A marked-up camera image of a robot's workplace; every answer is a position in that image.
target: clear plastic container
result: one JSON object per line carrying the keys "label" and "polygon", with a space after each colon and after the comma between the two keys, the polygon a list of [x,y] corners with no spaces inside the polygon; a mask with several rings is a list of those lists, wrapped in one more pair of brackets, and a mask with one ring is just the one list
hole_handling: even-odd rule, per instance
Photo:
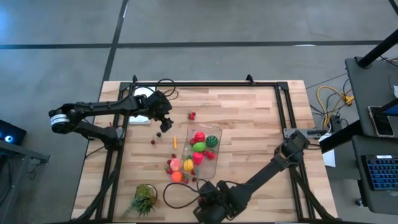
{"label": "clear plastic container", "polygon": [[[205,134],[205,140],[203,141],[206,144],[205,151],[206,152],[213,152],[215,156],[213,159],[206,156],[206,153],[203,152],[197,152],[200,154],[203,154],[204,159],[202,162],[198,164],[193,165],[193,170],[195,171],[195,175],[192,174],[191,171],[187,171],[184,169],[184,162],[189,159],[190,157],[193,156],[194,151],[192,150],[191,145],[191,139],[195,138],[196,133],[204,133]],[[221,142],[221,135],[223,133],[223,130],[217,126],[212,126],[212,125],[207,125],[207,124],[191,124],[188,127],[187,131],[187,137],[185,139],[185,144],[184,144],[184,149],[182,152],[182,158],[180,162],[180,172],[183,175],[186,175],[188,177],[196,177],[198,179],[211,179],[216,175],[216,168],[217,168],[217,161],[218,161],[218,151],[220,149],[220,142]],[[209,136],[215,136],[218,140],[217,145],[214,147],[210,147],[207,143],[206,140]]]}

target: concrete floor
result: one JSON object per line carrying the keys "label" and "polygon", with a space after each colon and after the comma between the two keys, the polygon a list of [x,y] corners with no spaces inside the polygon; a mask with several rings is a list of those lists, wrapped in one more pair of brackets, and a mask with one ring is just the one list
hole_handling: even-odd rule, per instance
{"label": "concrete floor", "polygon": [[[122,0],[3,0],[0,45],[110,44]],[[130,0],[120,43],[206,41],[382,40],[397,27],[388,0]],[[110,80],[304,80],[317,108],[317,83],[345,73],[344,59],[373,45],[319,47],[225,47],[118,49]],[[70,218],[87,141],[51,132],[48,110],[63,103],[96,101],[109,49],[0,50],[0,119],[28,131],[24,145],[51,154],[28,177],[17,201],[14,223],[50,223]],[[398,55],[394,47],[384,56]],[[346,75],[322,85],[341,89]],[[323,101],[329,93],[321,93]],[[331,101],[334,105],[337,98]],[[340,111],[356,121],[355,105]],[[314,115],[319,126],[321,117]],[[339,217],[395,223],[397,216],[358,208],[354,180],[330,178]]]}

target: blue keyboard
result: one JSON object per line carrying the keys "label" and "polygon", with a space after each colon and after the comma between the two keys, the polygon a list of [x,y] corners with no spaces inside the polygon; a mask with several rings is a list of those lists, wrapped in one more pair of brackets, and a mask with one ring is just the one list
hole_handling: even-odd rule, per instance
{"label": "blue keyboard", "polygon": [[363,156],[372,190],[398,190],[398,155]]}

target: butcher block tabletop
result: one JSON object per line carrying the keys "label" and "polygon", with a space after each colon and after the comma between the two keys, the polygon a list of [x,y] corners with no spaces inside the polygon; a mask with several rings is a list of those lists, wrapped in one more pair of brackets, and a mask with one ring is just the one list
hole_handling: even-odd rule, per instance
{"label": "butcher block tabletop", "polygon": [[[297,127],[314,128],[304,82],[301,80],[287,82]],[[119,84],[120,82],[104,82],[99,100],[116,101]],[[170,87],[159,88],[160,91],[168,89]],[[190,124],[210,124],[223,130],[216,175],[211,179],[213,184],[219,180],[246,182],[269,163],[275,148],[283,141],[273,87],[181,86],[177,87],[177,91],[178,98],[170,101],[173,106],[170,111],[170,118],[174,121],[173,127],[166,133],[162,133],[160,138],[156,136],[156,133],[160,131],[160,122],[153,120],[148,125],[129,124],[126,130],[114,222],[197,222],[192,213],[197,203],[175,210],[168,207],[162,198],[165,186],[170,183],[170,175],[165,172],[165,165],[173,153],[177,155],[177,158],[181,158],[187,128]],[[290,122],[283,91],[281,94],[289,128]],[[188,119],[189,111],[196,112],[195,120]],[[109,122],[113,122],[113,117],[113,115],[97,116],[95,125],[109,126]],[[174,136],[177,137],[177,149],[174,149]],[[155,145],[150,143],[153,139],[156,141]],[[90,141],[87,154],[101,146],[103,144],[99,140]],[[100,190],[105,159],[106,150],[102,149],[85,160],[72,218],[80,216]],[[311,191],[326,210],[336,217],[335,203],[321,150],[306,150],[305,166]],[[146,217],[138,217],[136,212],[130,212],[122,218],[139,184],[152,184],[156,187],[159,196],[155,211],[151,211]],[[189,185],[195,186],[195,183],[190,182]],[[104,217],[108,211],[109,196],[110,190],[105,198]],[[195,192],[184,186],[173,185],[167,189],[166,200],[171,205],[181,206],[197,196]],[[300,191],[300,198],[304,215],[308,217],[302,191]],[[255,192],[247,209],[233,221],[297,221],[288,170],[278,173]]]}

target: potted plant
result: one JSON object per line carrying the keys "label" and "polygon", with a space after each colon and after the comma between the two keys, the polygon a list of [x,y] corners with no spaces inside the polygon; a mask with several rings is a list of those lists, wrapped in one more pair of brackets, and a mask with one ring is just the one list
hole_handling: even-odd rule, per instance
{"label": "potted plant", "polygon": [[131,200],[129,208],[123,213],[122,218],[131,211],[135,210],[138,212],[138,217],[141,215],[146,216],[152,209],[154,210],[154,205],[157,200],[157,190],[151,184],[140,184],[137,186],[136,194],[134,199]]}

